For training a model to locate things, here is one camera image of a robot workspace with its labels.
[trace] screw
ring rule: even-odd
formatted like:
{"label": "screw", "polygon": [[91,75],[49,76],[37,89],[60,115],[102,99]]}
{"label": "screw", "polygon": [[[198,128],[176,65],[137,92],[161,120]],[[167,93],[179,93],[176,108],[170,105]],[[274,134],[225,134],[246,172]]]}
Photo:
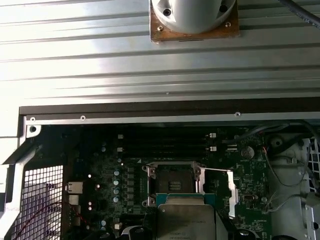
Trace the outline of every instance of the screw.
{"label": "screw", "polygon": [[168,17],[168,16],[170,16],[171,15],[171,10],[170,9],[165,9],[164,11],[163,11],[163,15],[165,15],[166,17]]}

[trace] cable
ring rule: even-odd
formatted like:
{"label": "cable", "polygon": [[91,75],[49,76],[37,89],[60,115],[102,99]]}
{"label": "cable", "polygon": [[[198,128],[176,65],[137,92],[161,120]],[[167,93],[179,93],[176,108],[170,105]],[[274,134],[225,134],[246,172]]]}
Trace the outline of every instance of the cable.
{"label": "cable", "polygon": [[292,185],[288,185],[288,184],[285,184],[281,181],[280,177],[277,175],[276,171],[274,170],[274,168],[272,167],[271,165],[271,162],[269,160],[269,157],[268,157],[268,153],[267,153],[267,150],[265,147],[263,147],[263,151],[264,151],[264,155],[265,155],[265,159],[266,159],[266,162],[268,163],[268,166],[272,172],[272,174],[275,176],[275,178],[279,181],[279,183],[285,187],[296,187],[298,186],[303,180],[304,180],[304,177],[306,175],[306,168],[308,167],[308,161],[306,161],[306,163],[304,163],[304,172],[303,172],[303,175],[300,179],[300,181],[298,183],[295,183],[295,184],[292,184]]}
{"label": "cable", "polygon": [[236,142],[243,140],[249,136],[252,136],[254,134],[258,134],[258,133],[262,133],[265,131],[270,131],[270,129],[272,128],[276,128],[281,126],[281,129],[287,128],[289,126],[292,125],[303,125],[304,127],[306,127],[312,134],[313,136],[316,138],[316,141],[318,143],[320,143],[320,134],[314,129],[314,127],[308,123],[305,120],[279,120],[279,121],[271,121],[271,122],[267,122],[264,125],[261,126],[257,126],[249,131],[247,131],[246,133],[242,134],[241,136],[235,138],[235,139],[230,139],[230,140],[223,140],[222,143],[224,144],[235,144]]}
{"label": "cable", "polygon": [[[77,217],[79,217],[84,223],[87,224],[87,221],[76,211],[76,209],[74,208],[74,206],[72,206],[70,203],[66,202],[67,204],[69,204],[69,206],[71,207],[71,209],[74,211],[75,215]],[[14,238],[14,240],[17,240],[22,232],[25,230],[25,228],[30,224],[30,222],[32,221],[32,219],[34,219],[39,213],[41,213],[43,210],[45,210],[46,208],[52,206],[52,205],[56,205],[56,204],[62,204],[61,201],[57,201],[57,202],[54,202],[54,203],[51,203],[49,205],[46,205],[42,208],[40,208],[38,211],[35,212],[35,214],[32,215],[32,217],[30,217],[30,219],[28,221],[25,222],[25,224],[23,225],[23,227],[21,228],[21,230],[17,233],[16,237]]]}
{"label": "cable", "polygon": [[288,201],[294,198],[301,198],[301,199],[306,199],[303,195],[301,194],[293,194],[289,196],[284,202],[282,202],[280,205],[276,206],[275,208],[270,208],[267,210],[268,213],[274,213],[278,211],[280,208],[282,208]]}
{"label": "cable", "polygon": [[271,128],[277,128],[279,127],[279,123],[269,123],[267,125],[262,125],[262,126],[257,126],[249,131],[247,131],[246,133],[242,134],[241,136],[238,136],[235,139],[230,139],[230,140],[223,140],[222,143],[224,144],[235,144],[236,142],[239,142],[240,140],[246,139],[247,137],[250,137],[252,135],[261,133],[265,130],[271,129]]}
{"label": "cable", "polygon": [[312,14],[311,12],[305,10],[303,7],[299,6],[292,0],[278,0],[281,4],[286,6],[292,13],[296,14],[302,20],[308,24],[312,24],[314,27],[320,29],[320,17]]}

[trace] screw hole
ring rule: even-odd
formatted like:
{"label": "screw hole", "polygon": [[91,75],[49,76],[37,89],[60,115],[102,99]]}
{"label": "screw hole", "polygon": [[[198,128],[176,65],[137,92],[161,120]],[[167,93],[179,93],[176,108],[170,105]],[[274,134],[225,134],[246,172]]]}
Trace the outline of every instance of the screw hole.
{"label": "screw hole", "polygon": [[225,13],[227,10],[228,10],[228,7],[226,5],[224,5],[224,4],[221,5],[220,8],[219,8],[219,11],[221,13]]}
{"label": "screw hole", "polygon": [[163,11],[163,15],[165,15],[166,17],[168,17],[168,16],[170,16],[171,15],[171,10],[170,9],[165,9],[164,11]]}
{"label": "screw hole", "polygon": [[312,223],[312,229],[313,229],[313,230],[318,230],[318,229],[319,229],[319,224],[316,223],[316,222],[313,222],[313,223]]}
{"label": "screw hole", "polygon": [[30,132],[35,133],[37,131],[37,128],[35,126],[30,127]]}

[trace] red wire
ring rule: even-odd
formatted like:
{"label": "red wire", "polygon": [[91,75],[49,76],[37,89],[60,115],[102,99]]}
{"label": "red wire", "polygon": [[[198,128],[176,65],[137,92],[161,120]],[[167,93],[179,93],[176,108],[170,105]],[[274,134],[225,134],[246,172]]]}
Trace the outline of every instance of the red wire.
{"label": "red wire", "polygon": [[16,235],[16,237],[15,237],[14,240],[17,240],[17,239],[20,237],[21,233],[22,233],[23,230],[29,225],[29,223],[31,222],[32,219],[34,219],[34,218],[35,218],[39,213],[41,213],[45,208],[50,207],[50,206],[55,205],[55,204],[62,204],[62,202],[54,202],[54,203],[51,203],[51,204],[49,204],[49,205],[47,205],[47,206],[44,206],[44,207],[40,208],[37,212],[35,212],[35,214],[34,214],[32,217],[30,217],[30,219],[29,219],[28,221],[25,222],[24,226],[23,226],[23,227],[21,228],[21,230],[18,232],[18,234]]}
{"label": "red wire", "polygon": [[70,203],[68,203],[69,206],[72,208],[72,210],[74,211],[75,215],[80,218],[85,224],[88,224],[88,222],[81,216],[80,213],[77,212],[77,210],[75,209],[74,206],[72,206]]}
{"label": "red wire", "polygon": [[[76,215],[77,217],[79,217],[85,224],[87,224],[88,222],[82,217],[82,215],[81,215],[80,213],[77,212],[77,210],[74,208],[74,206],[72,206],[69,202],[67,202],[67,203],[68,203],[69,206],[72,208],[72,210],[74,211],[75,215]],[[34,219],[34,218],[35,218],[39,213],[41,213],[45,208],[50,207],[50,206],[55,205],[55,204],[62,204],[62,202],[57,201],[57,202],[51,203],[51,204],[49,204],[49,205],[47,205],[47,206],[42,207],[42,208],[39,209],[38,211],[36,211],[35,214],[34,214],[32,217],[30,217],[30,219],[29,219],[28,221],[25,222],[25,224],[23,225],[23,227],[21,228],[21,230],[18,232],[18,234],[16,235],[16,237],[15,237],[14,240],[17,240],[17,239],[21,236],[22,232],[23,232],[23,231],[25,230],[25,228],[29,225],[29,223],[32,221],[32,219]]]}

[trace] gray cable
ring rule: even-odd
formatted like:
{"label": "gray cable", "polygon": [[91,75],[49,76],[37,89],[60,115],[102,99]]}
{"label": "gray cable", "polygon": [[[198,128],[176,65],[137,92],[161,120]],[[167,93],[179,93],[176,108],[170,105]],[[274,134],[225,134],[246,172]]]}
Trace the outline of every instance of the gray cable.
{"label": "gray cable", "polygon": [[280,177],[278,176],[278,174],[276,173],[276,171],[274,170],[274,168],[272,167],[271,165],[271,162],[270,162],[270,159],[268,157],[268,153],[267,153],[267,150],[265,148],[263,148],[264,150],[264,155],[265,155],[265,159],[266,159],[266,162],[268,163],[268,166],[272,172],[272,174],[275,176],[275,178],[279,181],[279,183],[285,187],[296,187],[296,186],[299,186],[299,184],[303,181],[305,175],[306,175],[306,168],[308,167],[308,161],[306,161],[304,163],[304,172],[303,172],[303,175],[300,179],[300,181],[298,183],[295,183],[295,184],[292,184],[292,185],[288,185],[288,184],[285,184],[281,181]]}
{"label": "gray cable", "polygon": [[292,126],[292,125],[303,125],[305,128],[307,128],[316,138],[316,141],[320,144],[320,134],[314,129],[314,127],[308,123],[305,120],[278,120],[278,121],[271,121],[266,122],[264,125],[257,126],[246,133],[240,135],[239,137],[235,139],[227,139],[223,140],[222,143],[224,144],[235,144],[236,142],[243,140],[249,136],[262,133],[262,132],[269,132],[269,131],[279,131],[279,129],[284,129],[286,127]]}
{"label": "gray cable", "polygon": [[278,211],[280,208],[282,208],[288,201],[294,198],[301,198],[301,199],[306,199],[303,195],[301,194],[293,194],[289,196],[284,202],[282,202],[280,205],[276,206],[275,208],[270,208],[267,210],[268,213],[274,213]]}

